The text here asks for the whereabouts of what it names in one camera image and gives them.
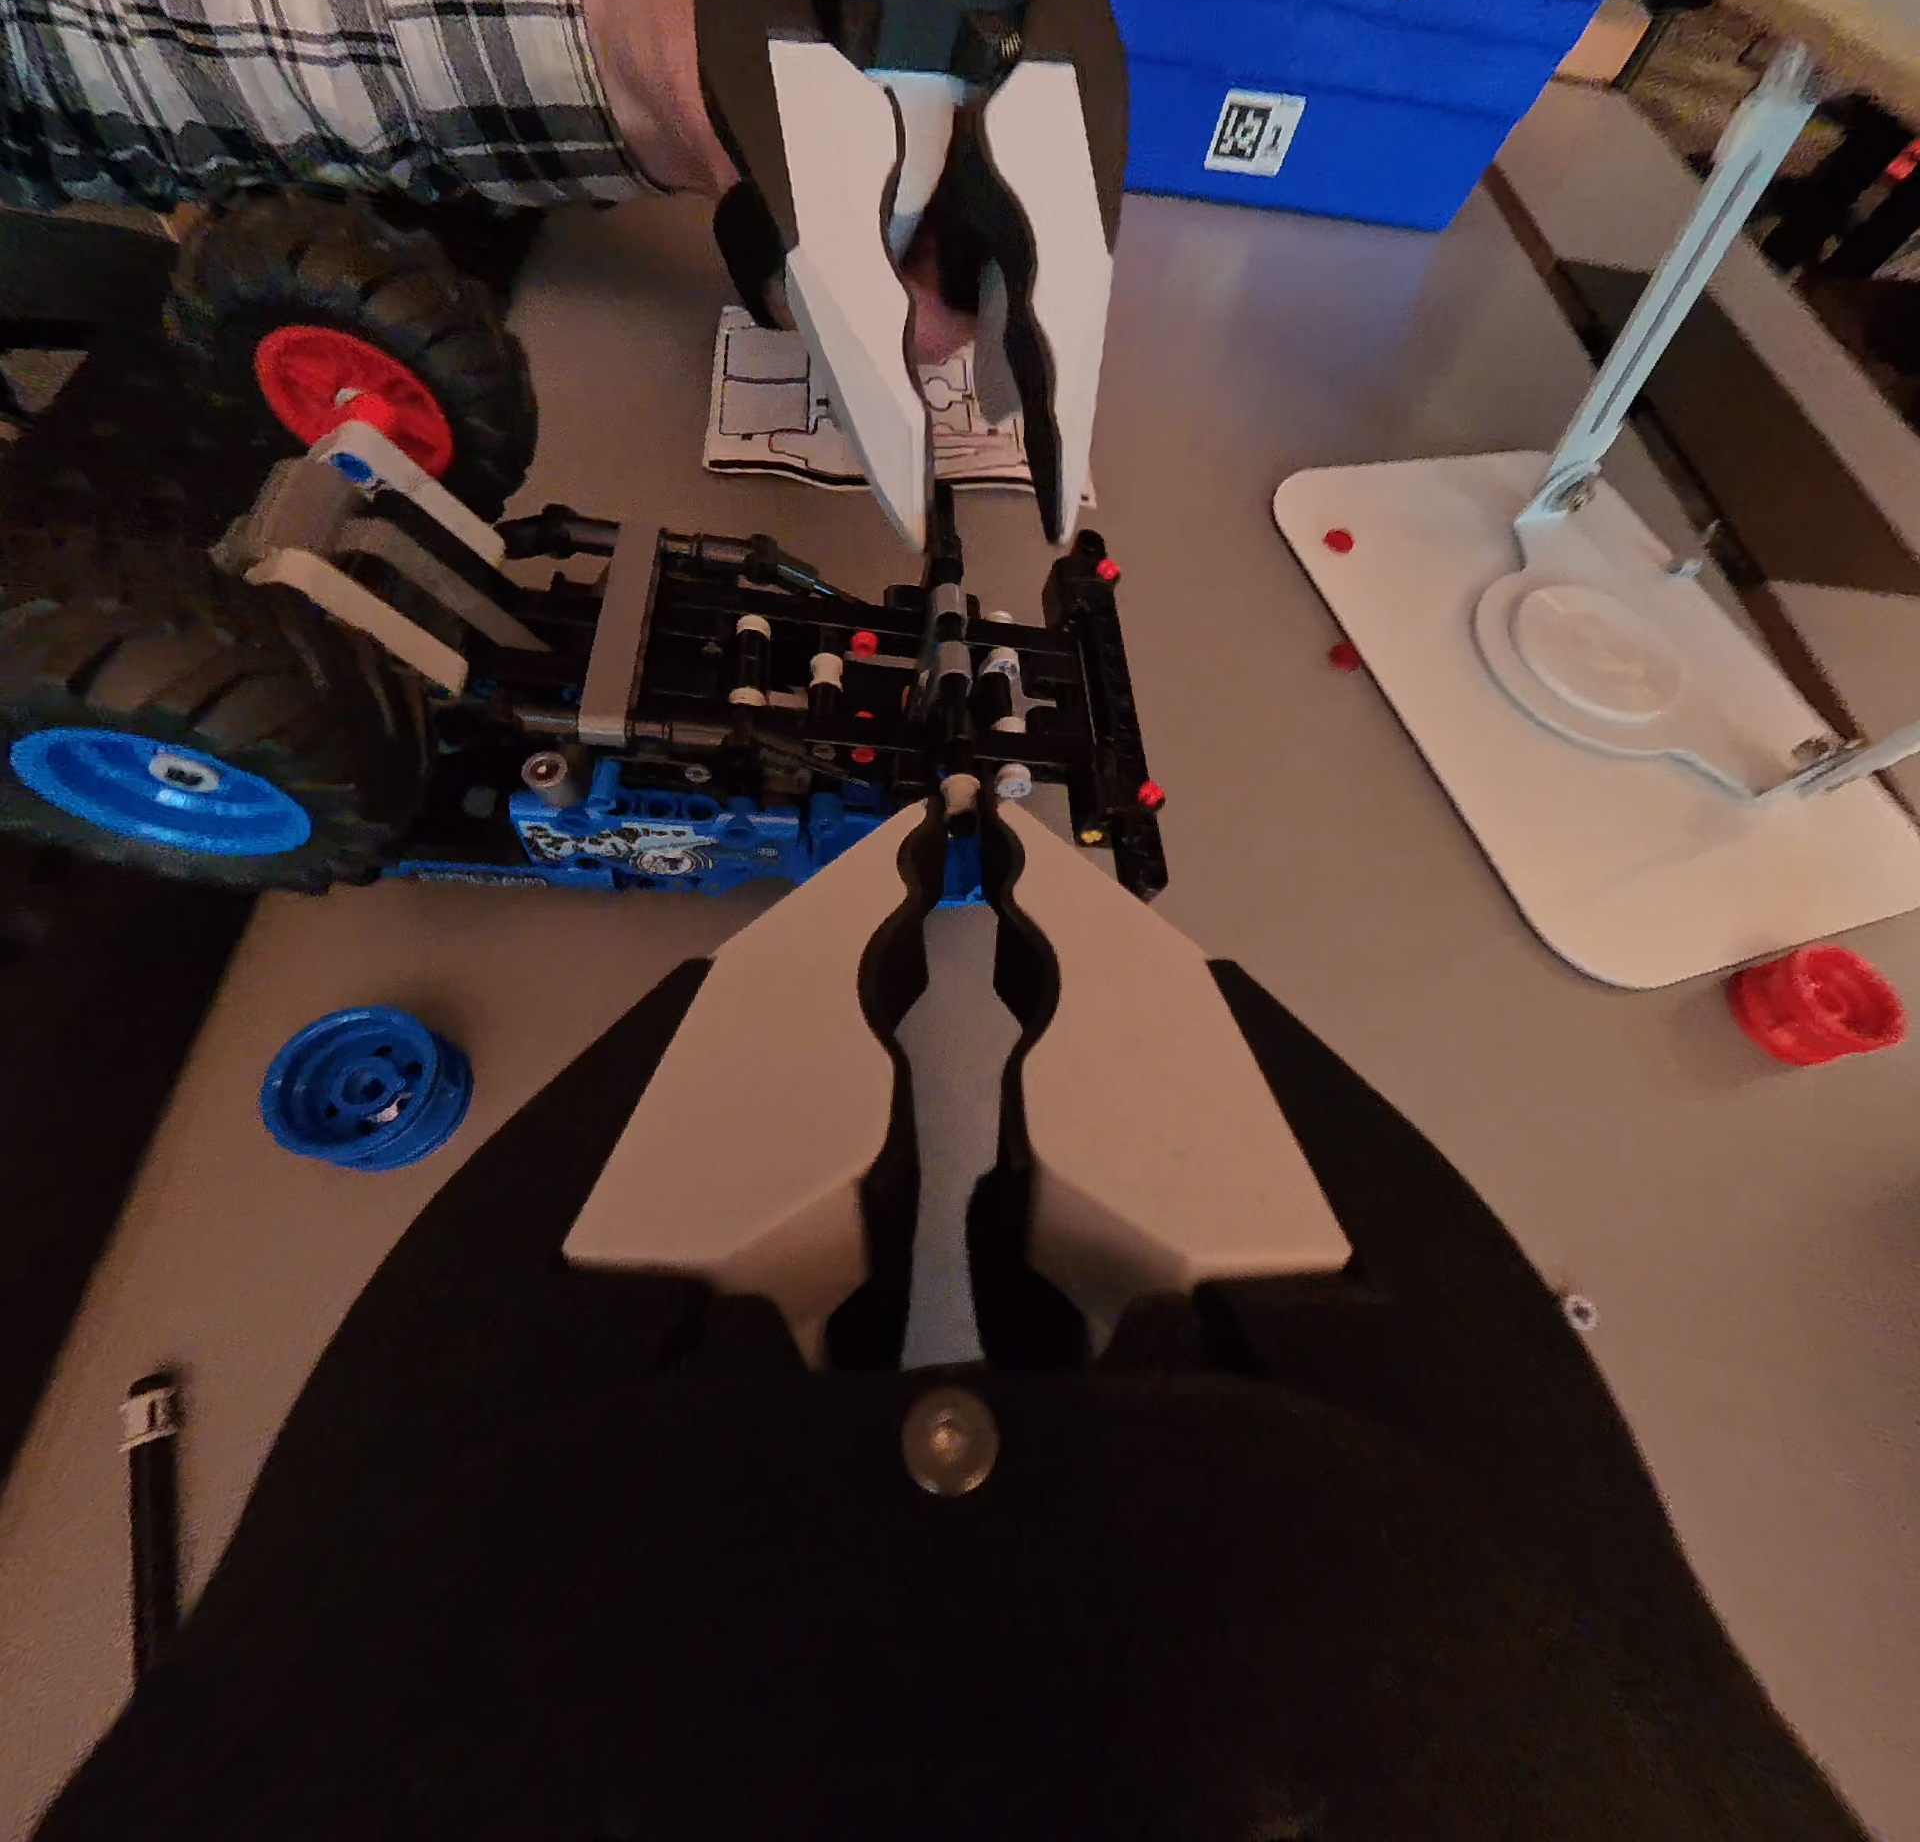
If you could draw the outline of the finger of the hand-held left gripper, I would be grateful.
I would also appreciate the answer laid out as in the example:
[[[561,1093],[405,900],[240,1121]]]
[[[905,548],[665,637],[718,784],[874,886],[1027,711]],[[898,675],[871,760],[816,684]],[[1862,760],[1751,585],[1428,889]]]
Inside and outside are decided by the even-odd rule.
[[[973,269],[973,391],[1019,420],[1044,533],[1066,544],[1089,480],[1114,276],[1080,79],[1019,64],[955,121],[937,187],[945,271]]]
[[[883,512],[920,550],[931,415],[900,255],[939,179],[939,82],[866,72],[824,40],[769,39],[768,56],[798,227],[786,301]]]

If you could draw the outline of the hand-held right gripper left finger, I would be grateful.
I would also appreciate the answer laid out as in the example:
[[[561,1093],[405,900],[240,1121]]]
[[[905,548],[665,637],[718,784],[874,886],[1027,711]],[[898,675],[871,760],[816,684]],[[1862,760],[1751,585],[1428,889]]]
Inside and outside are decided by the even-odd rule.
[[[570,1266],[768,1297],[816,1366],[900,1364],[920,1194],[900,1022],[928,985],[945,866],[928,799],[714,951]]]

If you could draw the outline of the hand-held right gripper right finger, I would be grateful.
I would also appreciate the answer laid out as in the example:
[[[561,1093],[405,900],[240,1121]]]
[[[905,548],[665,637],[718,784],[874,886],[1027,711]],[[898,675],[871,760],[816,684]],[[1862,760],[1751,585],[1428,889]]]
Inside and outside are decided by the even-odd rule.
[[[1019,1025],[969,1209],[997,1368],[1075,1368],[1146,1297],[1322,1279],[1353,1245],[1205,951],[1019,804],[979,821]]]

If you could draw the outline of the Lego monster truck model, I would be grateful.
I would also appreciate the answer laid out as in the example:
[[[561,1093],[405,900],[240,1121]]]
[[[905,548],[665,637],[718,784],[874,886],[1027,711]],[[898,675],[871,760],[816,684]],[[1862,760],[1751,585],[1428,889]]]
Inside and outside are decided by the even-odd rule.
[[[4,367],[77,360],[39,403],[4,374],[4,838],[246,894],[723,894],[939,801],[926,564],[858,598],[765,533],[507,515],[539,222],[250,189],[175,245],[4,210]],[[973,758],[1151,900],[1114,589],[1087,532],[1041,624],[969,593]]]

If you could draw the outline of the blue toy wheel rim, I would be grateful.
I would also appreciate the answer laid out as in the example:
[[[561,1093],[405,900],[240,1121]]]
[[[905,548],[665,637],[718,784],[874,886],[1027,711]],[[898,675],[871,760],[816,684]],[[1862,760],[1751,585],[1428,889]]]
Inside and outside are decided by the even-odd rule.
[[[327,1012],[287,1038],[258,1108],[283,1149],[389,1174],[444,1148],[469,1098],[468,1055],[411,1012],[375,1005]]]

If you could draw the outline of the long black toy axle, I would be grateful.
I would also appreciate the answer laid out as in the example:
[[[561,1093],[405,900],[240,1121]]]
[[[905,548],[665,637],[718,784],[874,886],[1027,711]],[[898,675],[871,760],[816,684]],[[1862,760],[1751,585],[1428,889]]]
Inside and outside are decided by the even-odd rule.
[[[911,716],[947,827],[973,832],[981,792],[973,758],[973,616],[949,484],[933,491],[921,586],[926,622]]]

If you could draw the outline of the person's left forearm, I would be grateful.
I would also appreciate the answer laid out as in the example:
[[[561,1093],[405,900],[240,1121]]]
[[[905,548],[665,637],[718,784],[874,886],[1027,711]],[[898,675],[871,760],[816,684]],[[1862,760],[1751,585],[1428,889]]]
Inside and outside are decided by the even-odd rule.
[[[707,118],[694,0],[584,0],[600,90],[651,187],[723,198],[737,171]]]

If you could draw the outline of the grey desk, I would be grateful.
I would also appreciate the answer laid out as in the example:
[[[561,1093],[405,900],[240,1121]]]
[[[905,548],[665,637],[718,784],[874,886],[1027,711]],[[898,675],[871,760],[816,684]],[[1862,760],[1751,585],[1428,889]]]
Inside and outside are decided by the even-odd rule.
[[[1464,1172],[1592,1354],[1713,1602],[1877,1838],[1916,1838],[1916,1043],[1791,1071],[1706,980],[1617,992],[1524,925],[1273,527],[1301,466],[1549,445],[1586,388],[1489,179],[1438,234],[1135,196],[1094,524],[1155,775],[1159,910]],[[673,966],[776,901],[402,880],[267,897],[42,1396],[4,1504],[4,1838],[129,1689],[118,1400],[184,1374],[184,1575],[435,1184]],[[389,1174],[283,1149],[267,1071],[397,1007],[471,1067]]]

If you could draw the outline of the person's left hand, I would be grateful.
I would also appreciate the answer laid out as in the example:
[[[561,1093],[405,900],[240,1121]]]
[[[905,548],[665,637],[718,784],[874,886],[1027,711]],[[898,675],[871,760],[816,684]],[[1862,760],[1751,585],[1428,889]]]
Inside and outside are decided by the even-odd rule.
[[[973,340],[987,248],[967,222],[928,211],[900,257],[913,301],[913,360],[937,367]]]

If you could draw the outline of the white sticker sheet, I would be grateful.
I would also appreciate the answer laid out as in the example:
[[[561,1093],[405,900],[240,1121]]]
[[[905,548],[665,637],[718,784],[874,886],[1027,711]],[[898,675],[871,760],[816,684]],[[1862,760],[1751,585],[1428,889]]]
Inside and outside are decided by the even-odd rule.
[[[921,367],[934,475],[955,488],[1031,492],[1021,414],[995,421],[973,386],[973,349]],[[768,330],[737,303],[723,308],[712,353],[703,466],[771,475],[830,491],[868,491],[852,439],[798,332]]]

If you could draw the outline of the blue storage bin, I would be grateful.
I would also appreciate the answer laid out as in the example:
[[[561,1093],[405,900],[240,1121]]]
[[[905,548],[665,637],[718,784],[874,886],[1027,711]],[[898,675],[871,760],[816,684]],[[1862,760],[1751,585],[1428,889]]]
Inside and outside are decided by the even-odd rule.
[[[1126,189],[1454,222],[1606,0],[1111,0]]]

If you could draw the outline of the red toy wheel rim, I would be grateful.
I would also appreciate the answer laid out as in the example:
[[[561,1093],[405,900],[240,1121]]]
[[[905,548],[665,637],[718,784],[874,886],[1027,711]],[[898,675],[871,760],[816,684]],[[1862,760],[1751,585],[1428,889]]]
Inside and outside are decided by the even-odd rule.
[[[1871,1055],[1908,1038],[1908,1008],[1870,961],[1832,942],[1741,968],[1725,982],[1741,1033],[1790,1067]]]

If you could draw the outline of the black toy axle grey end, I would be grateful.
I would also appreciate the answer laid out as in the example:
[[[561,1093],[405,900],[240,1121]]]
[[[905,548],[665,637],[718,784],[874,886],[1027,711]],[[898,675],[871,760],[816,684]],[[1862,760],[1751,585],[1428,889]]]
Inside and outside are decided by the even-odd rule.
[[[139,1683],[181,1628],[181,1378],[132,1381],[120,1403],[129,1493],[132,1667]]]

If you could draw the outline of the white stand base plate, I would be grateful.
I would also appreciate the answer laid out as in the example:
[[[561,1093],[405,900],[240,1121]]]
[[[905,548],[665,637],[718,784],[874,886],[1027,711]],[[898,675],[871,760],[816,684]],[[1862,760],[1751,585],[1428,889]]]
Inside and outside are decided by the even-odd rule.
[[[1533,931],[1654,989],[1915,912],[1903,807],[1876,777],[1782,794],[1815,709],[1617,487],[1539,505],[1548,475],[1535,449],[1368,463],[1273,498]]]

